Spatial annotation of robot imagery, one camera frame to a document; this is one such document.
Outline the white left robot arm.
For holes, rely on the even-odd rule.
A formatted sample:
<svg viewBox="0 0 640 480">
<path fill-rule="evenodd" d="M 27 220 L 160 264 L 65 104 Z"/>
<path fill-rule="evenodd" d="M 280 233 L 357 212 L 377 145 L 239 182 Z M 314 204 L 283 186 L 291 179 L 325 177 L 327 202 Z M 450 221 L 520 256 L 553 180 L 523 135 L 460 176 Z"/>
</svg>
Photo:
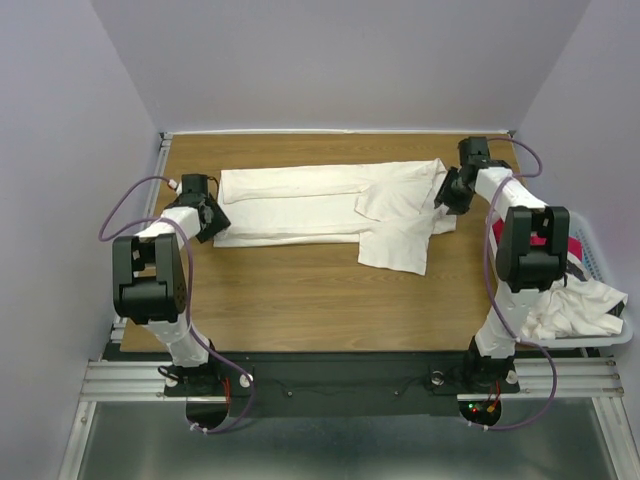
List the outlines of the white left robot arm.
<svg viewBox="0 0 640 480">
<path fill-rule="evenodd" d="M 175 198 L 156 218 L 114 234 L 113 304 L 169 351 L 161 369 L 169 387 L 210 394 L 230 361 L 216 353 L 191 318 L 190 243 L 221 248 L 354 243 L 362 265 L 424 275 L 432 236 L 454 229 L 435 205 L 440 160 L 234 169 L 170 181 Z"/>
</svg>

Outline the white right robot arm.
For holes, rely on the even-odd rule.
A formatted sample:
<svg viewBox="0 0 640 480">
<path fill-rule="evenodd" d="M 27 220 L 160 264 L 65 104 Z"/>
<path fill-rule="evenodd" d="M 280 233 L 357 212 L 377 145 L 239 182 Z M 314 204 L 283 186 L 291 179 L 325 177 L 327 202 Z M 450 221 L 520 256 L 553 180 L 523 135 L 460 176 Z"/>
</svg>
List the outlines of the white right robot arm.
<svg viewBox="0 0 640 480">
<path fill-rule="evenodd" d="M 459 167 L 448 170 L 435 204 L 463 215 L 474 197 L 489 203 L 483 241 L 483 272 L 490 310 L 472 338 L 460 378 L 472 390 L 515 384 L 514 355 L 527 343 L 521 329 L 542 293 L 566 271 L 570 214 L 532 194 L 509 164 L 491 157 L 490 139 L 472 136 L 458 144 Z"/>
</svg>

